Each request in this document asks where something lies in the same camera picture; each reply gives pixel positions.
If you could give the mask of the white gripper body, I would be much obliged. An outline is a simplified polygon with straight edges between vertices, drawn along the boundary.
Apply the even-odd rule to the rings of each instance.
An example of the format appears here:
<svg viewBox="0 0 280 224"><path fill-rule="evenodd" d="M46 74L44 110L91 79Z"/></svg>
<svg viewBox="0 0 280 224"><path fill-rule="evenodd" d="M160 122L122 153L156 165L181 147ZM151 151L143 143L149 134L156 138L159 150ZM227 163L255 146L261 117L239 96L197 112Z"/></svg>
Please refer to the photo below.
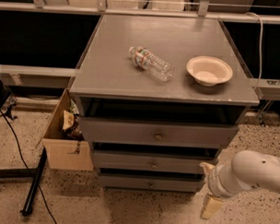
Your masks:
<svg viewBox="0 0 280 224"><path fill-rule="evenodd" d="M229 181L233 180L230 165L216 165L209 171L207 176L207 186L217 198L228 199L235 196L232 193Z"/></svg>

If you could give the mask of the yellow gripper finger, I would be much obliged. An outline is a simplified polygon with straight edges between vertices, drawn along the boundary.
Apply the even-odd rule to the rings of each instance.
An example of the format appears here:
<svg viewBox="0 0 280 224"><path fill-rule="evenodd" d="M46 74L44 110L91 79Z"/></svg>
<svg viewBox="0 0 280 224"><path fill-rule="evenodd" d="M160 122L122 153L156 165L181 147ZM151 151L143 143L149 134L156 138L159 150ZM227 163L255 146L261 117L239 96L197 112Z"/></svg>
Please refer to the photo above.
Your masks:
<svg viewBox="0 0 280 224"><path fill-rule="evenodd" d="M201 162L200 167L204 170L204 174L208 175L216 166L211 163Z"/></svg>
<svg viewBox="0 0 280 224"><path fill-rule="evenodd" d="M204 205L201 211L201 218L211 218L224 205L224 202L224 200L216 197L215 195L207 194L204 198Z"/></svg>

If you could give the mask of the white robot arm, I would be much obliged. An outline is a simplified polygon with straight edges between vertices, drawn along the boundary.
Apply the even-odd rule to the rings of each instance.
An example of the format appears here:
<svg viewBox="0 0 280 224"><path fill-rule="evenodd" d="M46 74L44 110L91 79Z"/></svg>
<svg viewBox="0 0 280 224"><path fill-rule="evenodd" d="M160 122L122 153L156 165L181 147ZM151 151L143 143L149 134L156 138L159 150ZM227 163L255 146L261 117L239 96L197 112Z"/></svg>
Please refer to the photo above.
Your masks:
<svg viewBox="0 0 280 224"><path fill-rule="evenodd" d="M209 193L205 196L202 219L211 218L224 202L241 192L267 189L280 194L280 158L256 151L238 152L229 164L201 162Z"/></svg>

